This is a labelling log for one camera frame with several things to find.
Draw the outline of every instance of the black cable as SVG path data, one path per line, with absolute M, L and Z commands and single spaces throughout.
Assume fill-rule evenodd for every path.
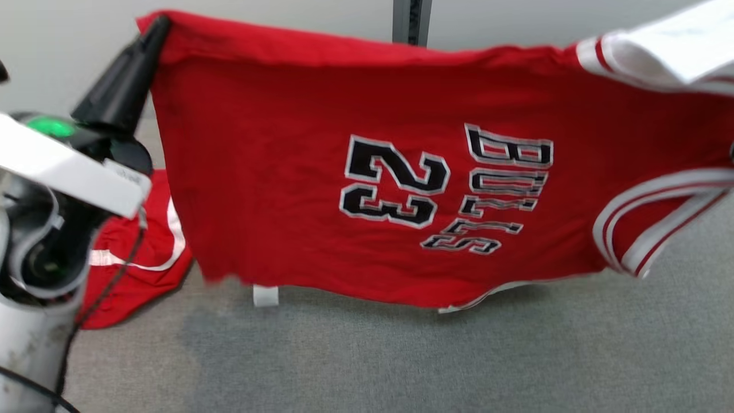
M 79 333 L 79 330 L 84 325 L 84 323 L 89 319 L 89 317 L 94 314 L 95 311 L 97 311 L 97 308 L 102 304 L 102 301 L 104 301 L 107 296 L 109 295 L 110 291 L 112 291 L 113 288 L 115 288 L 115 285 L 122 279 L 123 275 L 125 275 L 125 271 L 128 268 L 128 265 L 132 262 L 132 260 L 137 255 L 138 249 L 140 249 L 140 246 L 142 245 L 143 235 L 145 234 L 145 230 L 148 229 L 148 219 L 145 214 L 145 209 L 140 208 L 140 211 L 138 212 L 138 221 L 139 221 L 139 231 L 137 239 L 135 240 L 135 243 L 133 244 L 133 248 L 130 250 L 130 254 L 128 255 L 127 260 L 123 263 L 123 266 L 120 267 L 120 269 L 117 271 L 117 274 L 115 274 L 115 277 L 107 284 L 106 287 L 104 287 L 104 290 L 102 290 L 102 293 L 97 297 L 94 303 L 92 303 L 91 306 L 87 307 L 87 310 L 82 313 L 82 316 L 77 319 L 77 321 L 74 323 L 74 327 L 71 330 L 71 333 L 69 334 L 69 338 L 66 342 L 66 351 L 64 356 L 64 363 L 62 365 L 62 368 L 59 370 L 59 377 L 57 379 L 57 391 L 56 393 L 58 395 L 61 395 L 64 392 L 64 386 L 66 381 L 66 370 L 68 367 L 68 360 L 69 360 L 69 351 L 71 350 L 71 343 L 74 341 L 74 337 L 76 337 L 76 334 Z
M 7 69 L 3 66 L 2 62 L 0 62 L 0 83 L 7 82 L 8 79 L 10 79 L 10 76 L 7 74 Z
M 51 399 L 51 401 L 54 404 L 57 404 L 63 407 L 69 413 L 79 413 L 79 410 L 77 410 L 76 407 L 72 406 L 71 403 L 64 400 L 63 397 L 59 396 L 58 394 L 52 392 L 49 389 L 46 389 L 44 386 L 41 386 L 40 384 L 36 383 L 35 381 L 31 380 L 30 378 L 21 376 L 20 374 L 17 374 L 16 372 L 12 370 L 8 370 L 5 367 L 0 367 L 0 375 L 3 375 L 9 378 L 10 380 L 17 381 L 18 383 L 24 385 L 25 387 L 33 389 L 36 392 L 38 392 L 39 394 L 46 396 L 47 398 Z
M 2 366 L 0 366 L 0 375 L 5 376 L 10 380 L 16 381 L 19 384 L 22 384 L 25 387 L 33 389 L 35 392 L 38 392 L 39 394 L 46 396 L 49 400 L 51 400 L 51 402 L 54 405 L 63 407 L 69 413 L 80 413 L 76 407 L 74 407 L 71 403 L 69 403 L 63 397 L 61 397 L 61 394 L 63 393 L 63 389 L 64 389 L 64 382 L 65 382 L 66 370 L 68 366 L 69 350 L 71 349 L 71 343 L 74 340 L 74 337 L 76 336 L 76 334 L 81 329 L 81 327 L 84 325 L 84 323 L 87 320 L 89 320 L 89 317 L 91 317 L 95 311 L 97 311 L 97 308 L 99 308 L 102 302 L 107 298 L 107 296 L 112 291 L 112 289 L 115 288 L 115 285 L 117 285 L 117 283 L 120 282 L 122 277 L 125 275 L 125 272 L 128 266 L 130 265 L 132 260 L 137 255 L 137 251 L 140 249 L 140 246 L 142 245 L 142 240 L 143 240 L 143 235 L 145 234 L 145 230 L 148 228 L 148 220 L 145 217 L 145 210 L 142 208 L 140 212 L 138 213 L 138 220 L 139 220 L 138 236 L 137 236 L 137 239 L 135 239 L 135 243 L 133 244 L 133 248 L 130 250 L 130 255 L 128 256 L 127 260 L 123 263 L 122 267 L 120 267 L 120 269 L 117 271 L 117 274 L 115 274 L 115 277 L 109 283 L 107 283 L 107 286 L 104 287 L 104 290 L 102 290 L 102 293 L 97 297 L 94 303 L 92 303 L 91 306 L 87 307 L 87 310 L 84 311 L 82 313 L 82 316 L 77 319 L 77 321 L 73 325 L 73 328 L 71 329 L 69 338 L 66 341 L 65 356 L 64 356 L 62 368 L 59 370 L 59 378 L 57 379 L 58 387 L 57 387 L 56 392 L 53 392 L 50 389 L 45 388 L 44 386 L 36 383 L 35 381 L 31 380 L 30 378 L 22 376 Z

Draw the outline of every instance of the red fabric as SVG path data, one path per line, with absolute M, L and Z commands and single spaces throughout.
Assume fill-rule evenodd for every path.
M 156 170 L 151 181 L 153 186 L 145 202 L 148 230 L 133 264 L 84 323 L 84 329 L 106 328 L 125 320 L 143 304 L 178 287 L 191 265 L 191 251 L 181 236 L 178 215 L 171 207 L 166 171 Z M 138 233 L 137 217 L 133 220 L 112 218 L 102 228 L 90 254 L 83 311 L 115 277 L 121 262 L 127 260 Z
M 586 72 L 574 48 L 446 53 L 167 14 L 153 100 L 183 230 L 210 281 L 235 273 L 377 301 L 463 304 L 510 281 L 602 270 L 592 226 L 614 196 L 679 170 L 731 166 L 732 100 L 635 89 Z M 553 164 L 478 162 L 465 124 L 552 141 Z M 403 190 L 379 158 L 379 182 L 355 179 L 345 170 L 353 135 L 391 144 L 420 178 L 423 153 L 442 157 L 446 187 Z M 465 195 L 516 199 L 473 194 L 476 168 L 548 174 L 533 211 L 485 210 L 482 221 L 522 231 L 452 240 L 501 243 L 487 255 L 422 247 L 465 218 Z M 341 197 L 355 184 L 396 204 L 429 198 L 437 212 L 421 228 L 350 217 Z M 674 204 L 653 204 L 653 221 Z M 629 219 L 619 224 L 625 240 L 649 225 Z

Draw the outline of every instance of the white label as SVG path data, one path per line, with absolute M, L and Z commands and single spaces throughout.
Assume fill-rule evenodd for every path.
M 140 173 L 137 170 L 132 170 L 125 165 L 113 161 L 112 159 L 105 159 L 104 162 L 102 162 L 102 165 L 114 172 L 120 178 L 141 187 L 144 193 L 147 194 L 148 191 L 150 191 L 150 179 L 145 174 Z

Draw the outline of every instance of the gray carpet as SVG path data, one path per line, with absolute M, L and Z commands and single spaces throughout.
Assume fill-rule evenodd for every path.
M 160 161 L 153 124 L 141 139 Z M 452 315 L 293 287 L 256 309 L 194 267 L 82 333 L 66 395 L 83 412 L 731 412 L 733 212 L 684 231 L 644 281 L 522 287 Z

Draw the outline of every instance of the white stripe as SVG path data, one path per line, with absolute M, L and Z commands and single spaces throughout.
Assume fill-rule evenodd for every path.
M 510 288 L 515 288 L 515 287 L 521 287 L 523 285 L 533 284 L 534 282 L 535 281 L 512 281 L 512 282 L 508 282 L 508 283 L 502 284 L 502 285 L 500 285 L 498 287 L 495 287 L 495 288 L 493 288 L 493 289 L 485 292 L 484 294 L 480 295 L 479 297 L 474 298 L 472 301 L 469 301 L 468 303 L 463 304 L 461 306 L 448 306 L 448 307 L 439 308 L 438 309 L 438 314 L 448 314 L 449 312 L 456 312 L 456 311 L 461 311 L 461 310 L 465 310 L 465 309 L 470 309 L 471 307 L 473 307 L 473 306 L 481 303 L 482 301 L 484 301 L 485 298 L 489 297 L 490 295 L 492 295 L 492 294 L 494 294 L 496 292 L 500 292 L 500 291 L 504 291 L 504 290 L 509 290 Z
M 650 272 L 650 266 L 655 262 L 655 260 L 658 259 L 658 256 L 662 254 L 665 247 L 668 245 L 668 242 L 670 241 L 670 238 L 665 240 L 655 251 L 652 255 L 650 255 L 650 258 L 647 259 L 647 262 L 644 263 L 642 268 L 639 271 L 639 278 L 643 279 L 647 277 L 647 274 Z
M 186 248 L 186 240 L 184 239 L 184 233 L 181 230 L 181 220 L 178 219 L 178 213 L 173 206 L 173 199 L 170 198 L 168 201 L 167 209 L 167 223 L 168 229 L 173 235 L 173 248 L 171 250 L 171 256 L 166 262 L 161 265 L 146 267 L 144 265 L 138 265 L 134 262 L 129 264 L 130 267 L 140 268 L 141 270 L 147 271 L 164 271 L 168 270 L 175 264 L 176 260 L 181 256 Z M 94 250 L 90 254 L 90 265 L 92 266 L 107 266 L 107 265 L 121 265 L 124 264 L 125 260 L 118 256 L 115 256 L 110 250 Z
M 605 230 L 605 237 L 604 241 L 606 244 L 607 251 L 609 252 L 609 256 L 612 257 L 612 267 L 619 271 L 619 272 L 626 272 L 626 273 L 633 273 L 634 268 L 625 268 L 621 262 L 617 259 L 617 253 L 614 251 L 614 227 L 617 225 L 617 222 L 619 222 L 620 219 L 631 210 L 640 207 L 645 204 L 650 204 L 652 202 L 656 201 L 662 201 L 664 199 L 670 199 L 670 198 L 679 198 L 681 196 L 687 196 L 687 195 L 693 195 L 697 193 L 707 193 L 710 192 L 711 188 L 706 187 L 688 187 L 688 188 L 681 188 L 678 190 L 670 190 L 666 192 L 656 193 L 654 195 L 644 196 L 641 198 L 636 199 L 634 202 L 630 202 L 629 204 L 625 205 L 624 208 L 621 208 L 617 210 L 614 215 L 612 215 L 611 219 L 608 222 L 608 225 Z M 675 214 L 675 212 L 668 215 L 668 217 L 671 217 Z
M 696 195 L 684 202 L 673 213 L 660 220 L 655 225 L 645 230 L 632 243 L 622 257 L 622 265 L 630 272 L 636 273 L 637 267 L 644 258 L 655 248 L 660 241 L 665 240 L 678 226 L 694 217 L 705 209 L 713 200 L 719 197 L 723 190 L 708 190 L 706 193 Z
M 576 58 L 578 58 L 578 63 L 581 67 L 587 71 L 599 76 L 608 76 L 611 73 L 602 66 L 596 55 L 596 43 L 598 40 L 598 37 L 593 37 L 576 43 Z
M 608 248 L 608 246 L 611 247 L 611 241 L 609 244 L 607 243 L 608 238 L 606 237 L 605 232 L 606 224 L 613 219 L 618 209 L 622 208 L 629 202 L 635 201 L 637 198 L 662 190 L 677 189 L 684 185 L 691 184 L 729 183 L 728 186 L 732 187 L 734 186 L 733 182 L 734 170 L 724 168 L 706 168 L 671 173 L 669 175 L 660 176 L 638 184 L 614 197 L 602 210 L 592 228 L 594 242 L 596 243 L 599 252 L 606 259 L 607 263 L 615 269 L 621 270 L 622 266 L 619 263 L 619 260 L 614 256 L 613 248 Z

